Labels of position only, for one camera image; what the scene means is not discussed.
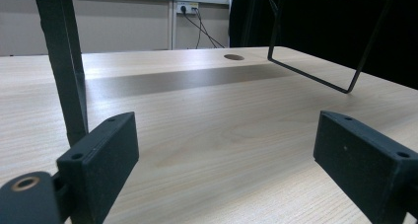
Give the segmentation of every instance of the black curtain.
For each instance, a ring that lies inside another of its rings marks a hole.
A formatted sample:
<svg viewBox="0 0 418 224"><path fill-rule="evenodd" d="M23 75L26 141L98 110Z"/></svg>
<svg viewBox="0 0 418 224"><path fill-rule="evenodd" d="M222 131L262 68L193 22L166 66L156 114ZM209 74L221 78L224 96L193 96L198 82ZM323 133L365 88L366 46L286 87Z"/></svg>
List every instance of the black curtain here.
<svg viewBox="0 0 418 224"><path fill-rule="evenodd" d="M351 68L359 63L383 8L382 0L283 0L283 45ZM268 0L234 0L230 46L268 46L273 30ZM418 4L393 0L364 72L418 89Z"/></svg>

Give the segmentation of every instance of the black cable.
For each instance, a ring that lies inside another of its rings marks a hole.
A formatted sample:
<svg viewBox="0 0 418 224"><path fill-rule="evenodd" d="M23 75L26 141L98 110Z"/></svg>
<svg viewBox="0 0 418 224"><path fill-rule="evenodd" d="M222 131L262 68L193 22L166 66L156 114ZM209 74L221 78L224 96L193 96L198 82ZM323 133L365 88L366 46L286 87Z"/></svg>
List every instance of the black cable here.
<svg viewBox="0 0 418 224"><path fill-rule="evenodd" d="M199 46L199 43L200 43L200 34L201 33L202 33L202 21L200 21L199 38L197 39L196 49L197 49L197 46Z"/></svg>
<svg viewBox="0 0 418 224"><path fill-rule="evenodd" d="M184 17L192 24L194 25L196 28L200 29L195 23L193 23L193 21L191 21L187 15L185 14L185 12L183 12ZM214 40L215 42L217 42L215 39L213 39L212 37L210 37L207 33L205 33L203 30L200 30L203 34L205 34L206 36L208 36L209 38L211 38L212 40Z"/></svg>
<svg viewBox="0 0 418 224"><path fill-rule="evenodd" d="M197 18L199 19L200 24L201 24L201 25L202 25L202 27L203 27L203 30L206 32L207 36L209 37L209 33L208 33L208 31L206 30L205 26L203 25L203 22L202 22L202 17L200 16L199 9L194 9L194 11L196 12ZM212 42L212 44L213 44L213 46L214 46L215 48L218 48L218 47L216 47L215 43L213 42L213 40L212 40L210 37L209 37L209 40Z"/></svg>

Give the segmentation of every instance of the screw hole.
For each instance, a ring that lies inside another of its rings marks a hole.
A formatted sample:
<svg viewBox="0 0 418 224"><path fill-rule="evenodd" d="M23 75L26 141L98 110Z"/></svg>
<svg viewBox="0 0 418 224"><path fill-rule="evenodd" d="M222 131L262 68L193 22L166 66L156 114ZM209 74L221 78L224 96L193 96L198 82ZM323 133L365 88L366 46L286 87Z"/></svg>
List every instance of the screw hole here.
<svg viewBox="0 0 418 224"><path fill-rule="evenodd" d="M399 156L399 157L409 158L409 154L404 153L404 152L397 152L396 154L397 154L397 156Z"/></svg>
<svg viewBox="0 0 418 224"><path fill-rule="evenodd" d="M26 177L13 184L13 191L24 191L36 186L39 183L38 177Z"/></svg>
<svg viewBox="0 0 418 224"><path fill-rule="evenodd" d="M77 159L80 159L81 157L83 157L83 154L77 153L77 154L74 154L73 156L71 156L71 159L77 160Z"/></svg>

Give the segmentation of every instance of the cable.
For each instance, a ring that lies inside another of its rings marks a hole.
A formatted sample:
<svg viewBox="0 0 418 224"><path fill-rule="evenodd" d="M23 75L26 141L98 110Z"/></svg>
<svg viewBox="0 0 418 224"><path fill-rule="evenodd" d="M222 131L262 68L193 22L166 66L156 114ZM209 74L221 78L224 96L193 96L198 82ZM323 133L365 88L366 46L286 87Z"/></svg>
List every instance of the cable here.
<svg viewBox="0 0 418 224"><path fill-rule="evenodd" d="M201 31L203 34L205 34L206 36L208 36L209 37L209 39L211 39L211 41L212 40L214 40L215 42L217 42L219 45L221 45L217 40L215 40L215 39L213 39L212 37L210 37L208 34L207 34L207 32L205 32L205 31L203 31L202 29L200 29L195 23L193 23L193 21L191 21L188 17L187 17L187 15L185 14L185 9L183 10L183 9L181 9L181 12L183 13L183 15L184 15L184 17L192 24L192 25L194 25L196 28L198 28L199 29L199 31Z"/></svg>
<svg viewBox="0 0 418 224"><path fill-rule="evenodd" d="M229 16L231 18L231 8L233 7L233 0L229 0L229 1L230 1L230 6L229 6L229 12L228 12L228 14L229 14ZM228 34L228 47L230 47L230 36L229 36L229 34Z"/></svg>
<svg viewBox="0 0 418 224"><path fill-rule="evenodd" d="M202 17L200 16L200 12L199 12L199 9L194 9L194 12L196 12L196 15L197 15L197 18L199 19L199 21L200 21L200 25L203 27L203 30L205 31L205 33L207 34L206 36L208 36L209 37L209 33L208 33L208 31L206 30L206 28L205 28L205 26L203 25L203 22L202 22ZM212 42L212 44L213 44L213 46L215 47L215 48L217 48L216 47L216 45L215 45L215 43L213 42L213 40L209 37L209 40Z"/></svg>
<svg viewBox="0 0 418 224"><path fill-rule="evenodd" d="M200 43L200 34L201 33L202 33L202 21L200 21L199 38L197 39L196 49L197 49L197 46L199 46L199 43Z"/></svg>

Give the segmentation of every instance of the wood grain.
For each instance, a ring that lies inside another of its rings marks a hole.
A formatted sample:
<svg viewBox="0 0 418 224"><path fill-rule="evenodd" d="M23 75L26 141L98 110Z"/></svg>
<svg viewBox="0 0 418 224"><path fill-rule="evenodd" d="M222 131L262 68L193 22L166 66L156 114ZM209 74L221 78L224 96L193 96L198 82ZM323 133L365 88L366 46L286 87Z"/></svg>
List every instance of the wood grain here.
<svg viewBox="0 0 418 224"><path fill-rule="evenodd" d="M418 92L361 74L344 95L266 56L83 55L89 127L136 113L140 161L105 223L369 223L314 162L319 112L345 113L418 151ZM287 48L274 57L341 85L353 73ZM0 75L0 185L55 173L69 146L47 57L2 57Z"/></svg>

